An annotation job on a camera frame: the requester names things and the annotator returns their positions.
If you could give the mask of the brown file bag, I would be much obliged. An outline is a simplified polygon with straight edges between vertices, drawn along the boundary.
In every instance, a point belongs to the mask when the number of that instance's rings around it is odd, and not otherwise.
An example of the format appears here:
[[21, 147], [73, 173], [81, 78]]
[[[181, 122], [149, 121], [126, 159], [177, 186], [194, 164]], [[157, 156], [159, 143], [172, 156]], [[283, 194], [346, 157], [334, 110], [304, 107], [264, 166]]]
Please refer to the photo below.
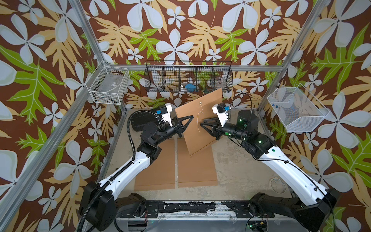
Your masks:
[[185, 139], [177, 139], [177, 165], [180, 188], [218, 185], [211, 146], [190, 155]]
[[194, 117], [183, 133], [190, 156], [208, 147], [215, 140], [213, 136], [201, 127], [201, 123], [205, 119], [216, 117], [212, 107], [219, 103], [222, 103], [222, 89], [203, 95], [175, 109], [178, 118], [185, 116]]
[[158, 158], [135, 178], [135, 191], [175, 188], [175, 140], [169, 139], [159, 146]]

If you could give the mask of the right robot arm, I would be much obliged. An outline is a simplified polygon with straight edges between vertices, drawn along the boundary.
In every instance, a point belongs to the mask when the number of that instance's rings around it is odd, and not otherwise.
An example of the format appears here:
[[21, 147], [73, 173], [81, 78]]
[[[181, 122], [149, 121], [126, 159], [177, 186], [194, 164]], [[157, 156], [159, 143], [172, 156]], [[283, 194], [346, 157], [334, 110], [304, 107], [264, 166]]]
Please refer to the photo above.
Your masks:
[[229, 122], [227, 110], [217, 110], [216, 115], [205, 119], [200, 126], [216, 140], [222, 136], [237, 140], [238, 145], [271, 168], [296, 195], [282, 198], [258, 193], [250, 200], [254, 214], [283, 215], [295, 219], [308, 231], [317, 232], [332, 214], [340, 198], [339, 191], [319, 184], [290, 161], [270, 137], [258, 131], [259, 118], [252, 110], [239, 111], [236, 123]]

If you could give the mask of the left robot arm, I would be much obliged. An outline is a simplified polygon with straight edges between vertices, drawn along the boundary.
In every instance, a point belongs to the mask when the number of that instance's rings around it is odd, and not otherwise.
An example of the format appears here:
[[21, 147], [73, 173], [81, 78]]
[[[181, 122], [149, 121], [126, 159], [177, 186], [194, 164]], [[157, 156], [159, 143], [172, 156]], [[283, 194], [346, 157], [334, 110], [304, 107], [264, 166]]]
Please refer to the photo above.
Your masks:
[[119, 211], [117, 199], [120, 193], [141, 171], [158, 158], [162, 151], [159, 144], [174, 135], [182, 136], [193, 119], [193, 116], [174, 117], [170, 122], [164, 122], [162, 129], [153, 122], [145, 124], [138, 148], [135, 147], [130, 136], [132, 158], [107, 178], [98, 183], [91, 182], [84, 188], [79, 208], [81, 217], [76, 231], [81, 232], [86, 222], [91, 224], [88, 229], [90, 232], [94, 229], [100, 232], [106, 230], [117, 218]]

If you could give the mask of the blue object in basket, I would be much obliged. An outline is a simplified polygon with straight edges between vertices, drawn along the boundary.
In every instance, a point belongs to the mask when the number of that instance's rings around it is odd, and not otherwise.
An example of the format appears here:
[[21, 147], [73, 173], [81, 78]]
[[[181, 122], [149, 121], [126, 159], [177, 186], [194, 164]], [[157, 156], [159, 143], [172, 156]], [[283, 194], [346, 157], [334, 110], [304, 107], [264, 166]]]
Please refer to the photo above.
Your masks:
[[197, 87], [194, 86], [193, 84], [188, 83], [185, 86], [185, 89], [187, 90], [188, 93], [192, 93], [192, 92], [196, 91]]

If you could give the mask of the white mesh basket right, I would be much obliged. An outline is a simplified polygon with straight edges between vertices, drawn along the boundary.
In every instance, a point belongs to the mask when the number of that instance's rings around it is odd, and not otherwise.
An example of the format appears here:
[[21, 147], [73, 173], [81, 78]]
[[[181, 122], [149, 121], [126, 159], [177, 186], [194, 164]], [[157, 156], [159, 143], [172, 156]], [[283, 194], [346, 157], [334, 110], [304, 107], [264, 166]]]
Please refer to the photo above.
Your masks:
[[288, 133], [313, 132], [330, 113], [302, 84], [277, 88], [268, 102]]

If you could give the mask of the clear round lid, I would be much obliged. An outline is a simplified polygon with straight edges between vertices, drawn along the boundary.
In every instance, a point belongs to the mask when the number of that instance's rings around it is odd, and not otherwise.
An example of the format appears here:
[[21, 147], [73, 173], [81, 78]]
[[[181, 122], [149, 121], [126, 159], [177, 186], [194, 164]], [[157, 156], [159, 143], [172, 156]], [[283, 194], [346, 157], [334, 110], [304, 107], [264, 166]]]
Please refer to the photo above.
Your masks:
[[278, 178], [272, 178], [269, 181], [269, 185], [271, 189], [278, 194], [284, 194], [287, 190], [285, 183]]

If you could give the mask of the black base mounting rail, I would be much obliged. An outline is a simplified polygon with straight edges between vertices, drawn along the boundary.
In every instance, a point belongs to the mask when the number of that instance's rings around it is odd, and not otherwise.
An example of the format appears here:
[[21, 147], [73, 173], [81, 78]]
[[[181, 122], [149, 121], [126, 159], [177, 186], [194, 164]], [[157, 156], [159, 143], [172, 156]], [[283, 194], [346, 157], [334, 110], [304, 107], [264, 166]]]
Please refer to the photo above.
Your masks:
[[159, 218], [169, 213], [190, 213], [207, 215], [214, 212], [232, 213], [236, 218], [267, 216], [274, 218], [274, 213], [256, 213], [249, 201], [146, 201], [133, 209], [119, 208], [119, 218]]

